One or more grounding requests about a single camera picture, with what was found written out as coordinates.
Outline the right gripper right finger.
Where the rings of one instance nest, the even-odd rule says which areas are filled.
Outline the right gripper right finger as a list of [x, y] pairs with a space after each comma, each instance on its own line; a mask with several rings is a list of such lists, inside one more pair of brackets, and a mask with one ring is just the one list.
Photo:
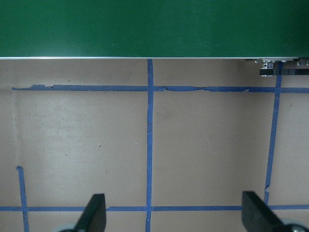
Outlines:
[[254, 191], [242, 192], [242, 224], [248, 232], [277, 232], [285, 226]]

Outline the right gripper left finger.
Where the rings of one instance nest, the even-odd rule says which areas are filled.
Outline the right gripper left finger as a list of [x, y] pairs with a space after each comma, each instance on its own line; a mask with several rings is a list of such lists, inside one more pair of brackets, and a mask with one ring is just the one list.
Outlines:
[[75, 225], [76, 232], [104, 232], [106, 228], [105, 195], [94, 194]]

